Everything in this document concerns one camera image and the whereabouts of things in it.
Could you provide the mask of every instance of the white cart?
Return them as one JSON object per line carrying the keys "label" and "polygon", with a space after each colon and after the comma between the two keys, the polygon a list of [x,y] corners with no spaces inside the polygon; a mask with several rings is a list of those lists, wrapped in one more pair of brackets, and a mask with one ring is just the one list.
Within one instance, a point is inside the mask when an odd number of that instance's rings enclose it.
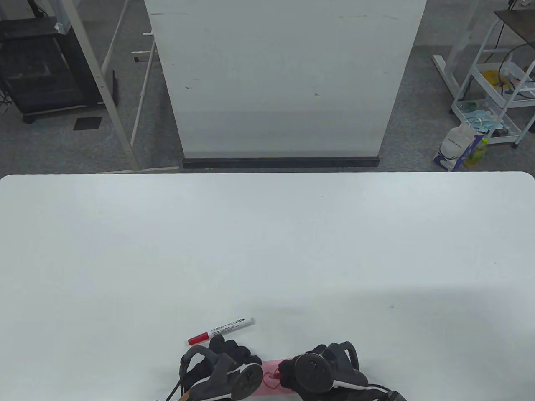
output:
{"label": "white cart", "polygon": [[[526,12],[528,17],[535,16],[532,13],[533,10],[523,10],[523,11],[514,11],[516,15],[525,15]],[[496,12],[500,18],[504,13],[512,13],[511,11]],[[531,118],[530,122],[523,128],[520,129],[508,116],[507,111],[509,109],[517,107],[530,107],[535,106],[535,82],[530,79],[530,74],[535,68],[535,60],[531,63],[529,68],[526,71],[523,71],[519,66],[513,62],[513,53],[514,50],[520,48],[517,46],[512,49],[485,49],[489,38],[491,37],[492,32],[501,22],[501,19],[496,20],[496,22],[488,30],[488,33],[479,48],[476,58],[474,59],[470,71],[468,72],[466,78],[464,79],[463,84],[461,85],[460,90],[455,97],[455,100],[452,105],[452,111],[461,121],[467,121],[463,111],[468,110],[469,106],[473,106],[473,103],[476,103],[477,109],[484,109],[490,111],[491,115],[495,118],[495,123],[493,127],[488,131],[486,137],[488,138],[488,143],[512,143],[513,148],[518,147],[520,141],[524,138],[530,127],[535,122],[535,114]],[[526,40],[525,35],[520,35],[524,40]],[[505,60],[503,63],[484,63],[478,64],[479,59],[483,54],[487,53],[505,53]],[[493,86],[487,78],[484,77],[484,73],[487,71],[498,71],[498,76],[500,77],[500,87],[496,88]],[[486,93],[486,97],[477,101],[462,101],[460,100],[468,85],[470,80],[475,79],[483,88]],[[505,84],[508,85],[508,90],[505,90]],[[495,131],[503,125],[507,130],[507,135],[502,136],[493,136]]]}

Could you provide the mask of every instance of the yellow bottle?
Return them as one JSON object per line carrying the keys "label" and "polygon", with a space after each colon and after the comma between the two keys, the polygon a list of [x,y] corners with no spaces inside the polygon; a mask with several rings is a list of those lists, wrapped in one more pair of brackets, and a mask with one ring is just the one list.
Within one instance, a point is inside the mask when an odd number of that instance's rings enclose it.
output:
{"label": "yellow bottle", "polygon": [[483,156],[485,155],[485,152],[487,151],[487,143],[488,139],[483,138],[476,146],[474,151],[468,155],[466,160],[464,161],[464,167],[466,168],[472,168],[476,164],[478,164],[481,159],[483,159]]}

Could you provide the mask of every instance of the white table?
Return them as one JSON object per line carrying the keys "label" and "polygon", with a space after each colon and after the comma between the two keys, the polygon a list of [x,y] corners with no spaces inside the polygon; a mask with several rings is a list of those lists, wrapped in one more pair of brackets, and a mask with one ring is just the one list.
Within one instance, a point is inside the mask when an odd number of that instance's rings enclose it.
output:
{"label": "white table", "polygon": [[265,360],[352,341],[409,401],[530,399],[524,173],[9,176],[0,400],[152,401],[235,317]]}

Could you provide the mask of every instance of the black glove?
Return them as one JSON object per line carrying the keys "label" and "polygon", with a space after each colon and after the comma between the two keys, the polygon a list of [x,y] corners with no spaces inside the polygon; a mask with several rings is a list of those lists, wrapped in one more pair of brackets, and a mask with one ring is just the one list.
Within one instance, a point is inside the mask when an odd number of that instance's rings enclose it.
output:
{"label": "black glove", "polygon": [[[212,340],[210,340],[208,349],[213,351],[215,354],[225,353],[234,359],[235,363],[232,365],[231,370],[248,364],[262,365],[262,360],[256,355],[251,355],[251,351],[249,351],[247,347],[243,345],[238,346],[234,340],[225,341],[221,334],[214,336]],[[212,372],[212,363],[209,362],[207,358],[204,358],[197,365],[195,365],[193,369],[181,377],[182,394],[188,391],[199,380],[209,377]]]}
{"label": "black glove", "polygon": [[405,401],[396,391],[368,383],[358,370],[357,354],[349,342],[319,345],[282,361],[279,372],[280,385],[295,391],[303,401]]}

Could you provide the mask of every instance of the red marker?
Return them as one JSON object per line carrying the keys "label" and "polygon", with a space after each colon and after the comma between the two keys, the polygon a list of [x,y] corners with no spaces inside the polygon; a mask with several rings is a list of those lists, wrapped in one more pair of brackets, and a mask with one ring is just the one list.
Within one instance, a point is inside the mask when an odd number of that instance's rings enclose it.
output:
{"label": "red marker", "polygon": [[195,336],[193,338],[190,338],[188,340],[189,345],[195,345],[199,343],[203,343],[205,341],[208,341],[212,337],[214,337],[216,334],[225,334],[229,331],[234,331],[241,329],[242,327],[247,327],[253,324],[253,320],[251,318],[246,319],[237,319],[233,322],[227,323],[226,325],[222,325],[219,327],[216,327],[215,329],[211,329],[210,331],[207,331],[206,333],[199,334],[198,336]]}

